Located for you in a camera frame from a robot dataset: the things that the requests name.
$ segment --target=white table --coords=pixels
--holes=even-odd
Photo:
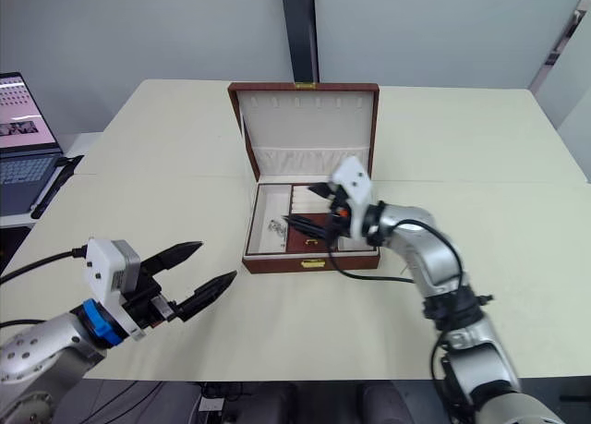
[[[145,80],[77,174],[242,176],[226,81]],[[380,87],[373,177],[583,183],[530,91]]]
[[[62,150],[65,152],[64,155],[68,158],[73,158],[75,156],[79,156],[81,154],[86,154],[92,144],[96,142],[96,140],[101,136],[101,133],[78,133],[72,135],[63,135],[60,137],[60,146]],[[39,197],[33,204],[33,209],[27,213],[22,214],[11,214],[8,216],[0,216],[0,227],[8,228],[8,227],[33,227],[35,223],[37,223],[37,219],[33,219],[30,217],[34,207],[39,204],[42,199],[45,197],[45,194],[49,191],[49,188],[55,182],[57,177],[59,176],[60,172],[64,167],[56,167],[54,173],[50,177],[49,181],[43,188],[42,192],[39,194]]]
[[[591,334],[583,332],[591,317],[591,187],[378,182],[376,188],[382,199],[433,212],[461,250],[475,290],[495,295],[486,310],[521,376],[591,374]],[[125,238],[143,258],[177,242],[205,241],[194,257],[157,278],[170,298],[239,270],[210,308],[187,323],[149,330],[142,342],[127,340],[90,377],[427,378],[435,333],[414,286],[333,272],[249,274],[241,266],[245,191],[244,181],[232,177],[171,177],[155,187],[146,176],[73,176],[10,267],[107,236]],[[396,275],[403,267],[384,250],[374,274]],[[73,308],[90,297],[82,271],[80,260],[62,260],[4,285],[0,316],[50,318]]]
[[[435,333],[415,287],[242,267],[249,171],[226,87],[143,82],[9,268],[106,236],[143,258],[204,240],[158,277],[169,298],[239,270],[198,317],[125,342],[91,377],[427,378]],[[528,91],[384,87],[374,164],[378,197],[432,211],[476,291],[497,297],[487,311],[521,376],[591,374],[591,187]],[[375,273],[403,267],[385,250]],[[90,297],[82,270],[63,260],[3,286],[3,321],[51,318]]]

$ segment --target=gray wall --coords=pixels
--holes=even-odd
[[[293,80],[282,0],[0,1],[0,70],[58,135],[103,130],[146,78]]]
[[[536,93],[537,102],[558,128],[591,88],[591,17],[585,15],[556,65]]]
[[[558,133],[591,182],[591,87],[566,116]]]
[[[536,98],[591,182],[591,13],[587,13]]]
[[[316,0],[323,81],[527,88],[579,0]]]

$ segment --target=open jewelry box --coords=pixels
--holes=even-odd
[[[251,273],[333,270],[326,245],[288,227],[297,213],[324,225],[328,200],[308,190],[342,159],[356,156],[371,176],[377,84],[233,82],[228,87],[257,181],[243,263]],[[340,238],[341,269],[375,269],[377,248]]]

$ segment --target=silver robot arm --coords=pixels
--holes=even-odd
[[[188,321],[215,301],[236,273],[213,278],[180,304],[167,301],[153,275],[192,255],[202,243],[177,244],[140,261],[126,241],[92,238],[85,278],[97,298],[30,327],[0,350],[0,423],[49,423],[64,394],[101,362],[107,349],[163,321]]]
[[[365,238],[406,261],[424,298],[424,315],[442,333],[444,394],[456,410],[478,424],[562,423],[535,398],[521,393],[513,365],[481,309],[491,297],[477,297],[467,273],[458,287],[460,259],[449,239],[429,231],[436,228],[430,213],[383,202],[372,205],[371,181],[356,157],[344,160],[328,184],[310,189],[332,199],[332,217],[347,213],[348,219],[334,223],[336,235]],[[336,236],[334,230],[330,235]]]

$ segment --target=dark pole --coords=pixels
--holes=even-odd
[[[294,82],[318,82],[314,0],[283,0]]]

